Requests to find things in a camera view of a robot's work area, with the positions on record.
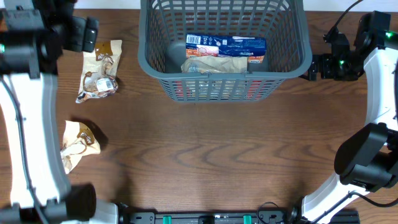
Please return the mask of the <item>beige snack pouch top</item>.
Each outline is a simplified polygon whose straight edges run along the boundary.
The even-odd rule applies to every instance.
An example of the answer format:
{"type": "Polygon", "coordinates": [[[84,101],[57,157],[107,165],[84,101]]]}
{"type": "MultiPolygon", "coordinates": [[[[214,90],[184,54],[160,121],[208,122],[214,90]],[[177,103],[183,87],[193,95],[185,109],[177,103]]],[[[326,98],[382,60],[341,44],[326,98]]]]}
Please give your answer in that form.
{"type": "Polygon", "coordinates": [[[83,53],[83,68],[76,103],[113,95],[119,88],[116,80],[122,54],[122,40],[97,42],[94,51],[83,53]]]}

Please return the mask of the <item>beige snack pouch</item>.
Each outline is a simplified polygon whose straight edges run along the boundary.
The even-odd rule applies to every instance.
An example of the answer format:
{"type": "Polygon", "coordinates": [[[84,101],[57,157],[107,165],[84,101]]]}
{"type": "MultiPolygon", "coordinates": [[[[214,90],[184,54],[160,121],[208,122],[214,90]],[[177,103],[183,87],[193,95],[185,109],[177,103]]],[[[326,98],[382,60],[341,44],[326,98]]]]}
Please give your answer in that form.
{"type": "Polygon", "coordinates": [[[247,57],[191,57],[181,65],[183,73],[244,73],[248,70],[247,57]]]}
{"type": "Polygon", "coordinates": [[[83,68],[76,103],[113,95],[119,88],[116,80],[122,54],[122,40],[97,42],[94,51],[83,53],[83,68]]]}
{"type": "Polygon", "coordinates": [[[101,148],[91,129],[80,122],[66,121],[60,151],[65,173],[69,174],[83,156],[100,154],[101,148]]]}

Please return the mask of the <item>blue tissue multipack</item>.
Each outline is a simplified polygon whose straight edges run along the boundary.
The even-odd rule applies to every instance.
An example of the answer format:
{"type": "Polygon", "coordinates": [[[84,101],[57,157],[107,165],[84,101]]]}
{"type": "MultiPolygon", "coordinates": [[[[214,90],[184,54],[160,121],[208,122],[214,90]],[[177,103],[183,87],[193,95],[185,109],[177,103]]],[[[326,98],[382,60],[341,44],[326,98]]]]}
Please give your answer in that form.
{"type": "Polygon", "coordinates": [[[247,57],[249,63],[262,63],[267,51],[264,38],[208,34],[187,34],[186,58],[247,57]]]}

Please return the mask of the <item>beige snack pouch bottom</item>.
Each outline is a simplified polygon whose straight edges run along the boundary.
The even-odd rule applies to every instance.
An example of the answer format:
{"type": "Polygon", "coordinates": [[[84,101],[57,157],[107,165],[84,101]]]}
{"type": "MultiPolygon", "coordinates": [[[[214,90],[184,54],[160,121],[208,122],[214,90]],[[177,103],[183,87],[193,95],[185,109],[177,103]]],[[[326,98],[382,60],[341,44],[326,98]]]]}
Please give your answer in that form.
{"type": "Polygon", "coordinates": [[[83,156],[100,154],[101,148],[91,129],[80,122],[66,121],[60,151],[65,173],[69,174],[83,156]]]}

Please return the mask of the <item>orange yellow cracker package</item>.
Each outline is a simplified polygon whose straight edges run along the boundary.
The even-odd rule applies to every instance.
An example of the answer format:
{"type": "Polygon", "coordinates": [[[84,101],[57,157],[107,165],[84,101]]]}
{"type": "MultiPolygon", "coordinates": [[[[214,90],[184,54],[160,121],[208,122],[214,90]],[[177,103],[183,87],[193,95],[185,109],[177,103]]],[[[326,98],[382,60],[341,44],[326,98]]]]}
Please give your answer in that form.
{"type": "Polygon", "coordinates": [[[182,101],[260,100],[271,87],[260,80],[173,81],[167,92],[182,101]]]}

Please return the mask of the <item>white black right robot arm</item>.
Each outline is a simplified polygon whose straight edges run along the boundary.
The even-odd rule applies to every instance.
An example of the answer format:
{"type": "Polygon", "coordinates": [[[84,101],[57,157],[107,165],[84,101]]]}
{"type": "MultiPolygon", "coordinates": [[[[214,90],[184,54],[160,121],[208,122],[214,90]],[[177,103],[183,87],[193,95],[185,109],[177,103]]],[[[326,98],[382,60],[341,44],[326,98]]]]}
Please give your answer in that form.
{"type": "Polygon", "coordinates": [[[359,21],[354,50],[337,26],[323,36],[331,53],[313,57],[307,79],[367,79],[364,127],[337,150],[334,172],[312,194],[292,208],[286,223],[359,223],[344,208],[357,198],[380,208],[397,201],[377,203],[367,194],[397,184],[397,33],[390,30],[391,15],[373,11],[359,21]]]}

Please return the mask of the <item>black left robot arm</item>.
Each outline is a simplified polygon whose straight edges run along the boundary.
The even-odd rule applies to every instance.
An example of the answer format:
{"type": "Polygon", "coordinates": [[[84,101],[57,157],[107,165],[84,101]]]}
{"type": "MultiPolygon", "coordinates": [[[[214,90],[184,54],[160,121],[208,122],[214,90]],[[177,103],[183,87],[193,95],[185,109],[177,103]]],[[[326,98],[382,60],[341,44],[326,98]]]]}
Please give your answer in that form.
{"type": "Polygon", "coordinates": [[[6,1],[1,18],[1,109],[12,164],[11,205],[2,223],[118,223],[117,205],[91,184],[72,185],[58,140],[58,58],[91,52],[98,21],[76,17],[73,1],[6,1]]]}

